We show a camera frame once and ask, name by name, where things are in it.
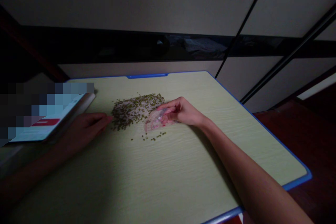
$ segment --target desk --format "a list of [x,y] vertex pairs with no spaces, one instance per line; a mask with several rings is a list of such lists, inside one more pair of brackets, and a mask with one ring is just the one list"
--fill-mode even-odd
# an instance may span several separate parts
[[[208,72],[147,77],[70,82],[94,82],[98,93],[87,112],[110,114],[112,101],[137,92],[160,93],[166,101],[184,96],[285,189],[311,178],[308,168]],[[17,223],[218,223],[241,212],[239,198],[205,136],[184,124],[164,131],[156,141],[143,141],[143,124],[125,131],[108,128],[42,181],[12,219]],[[149,132],[148,138],[156,135],[157,131]]]

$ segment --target blue desk rim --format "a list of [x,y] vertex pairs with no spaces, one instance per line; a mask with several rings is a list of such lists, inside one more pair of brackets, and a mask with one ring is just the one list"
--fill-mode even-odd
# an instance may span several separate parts
[[[257,122],[259,122],[263,127],[264,129],[266,129],[283,147],[285,147],[285,149],[293,156],[295,157],[295,159],[297,161],[300,162],[300,164],[303,165],[303,167],[306,169],[307,171],[307,174],[296,179],[296,180],[293,180],[285,185],[283,185],[282,187],[288,191],[308,180],[310,180],[313,176],[312,176],[312,173],[311,171],[309,170],[309,168],[300,160],[298,159],[298,157],[293,153],[291,152],[291,150],[289,150],[286,145],[284,145],[275,135],[273,135],[273,133],[271,131],[268,130],[268,128],[265,127],[265,125],[263,125],[242,103],[240,103],[240,101],[237,100],[236,97],[234,97],[215,77],[213,77],[211,75],[211,73],[209,73],[208,71],[191,71],[191,72],[207,72],[208,74],[210,74],[210,76],[212,78],[215,79],[215,81],[217,81],[237,102],[239,102],[239,104],[241,106],[243,106],[244,109],[246,109],[246,111],[248,113],[250,113],[251,116],[254,117],[255,120],[257,120]],[[187,72],[176,72],[176,73],[171,73],[171,74],[177,74],[177,73],[187,73]],[[140,79],[140,78],[153,78],[153,77],[165,77],[165,76],[168,76],[170,73],[159,73],[159,74],[149,74],[149,75],[126,75],[126,76],[107,76],[107,77],[97,77],[97,78],[109,78],[109,77],[127,77],[128,79]],[[90,78],[78,78],[78,79],[92,79],[92,78],[95,78],[95,77],[90,77]],[[236,208],[233,208],[232,210],[228,211],[228,212],[225,212],[217,217],[214,217],[206,222],[204,222],[203,224],[217,224],[217,223],[221,223],[223,221],[226,221],[226,220],[229,220],[235,216],[237,216],[238,214],[242,213],[244,211],[244,208],[243,207],[236,207]]]

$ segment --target blurred tablet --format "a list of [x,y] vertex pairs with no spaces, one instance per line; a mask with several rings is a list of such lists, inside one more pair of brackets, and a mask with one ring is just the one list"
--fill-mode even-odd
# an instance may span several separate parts
[[9,143],[37,142],[60,136],[75,117],[88,108],[95,97],[93,93],[78,95],[61,113],[48,115],[29,128],[24,128],[24,131]]

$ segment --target left hand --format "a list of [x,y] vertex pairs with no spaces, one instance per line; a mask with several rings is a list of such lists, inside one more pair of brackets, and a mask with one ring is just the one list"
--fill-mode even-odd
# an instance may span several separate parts
[[53,150],[64,157],[71,157],[84,149],[96,136],[102,133],[112,121],[105,113],[90,113],[77,116]]

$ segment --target dark red floor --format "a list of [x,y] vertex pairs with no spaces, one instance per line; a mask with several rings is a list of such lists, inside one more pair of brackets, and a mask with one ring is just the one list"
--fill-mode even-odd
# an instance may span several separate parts
[[255,116],[313,174],[290,195],[314,223],[336,223],[336,125],[295,101]]

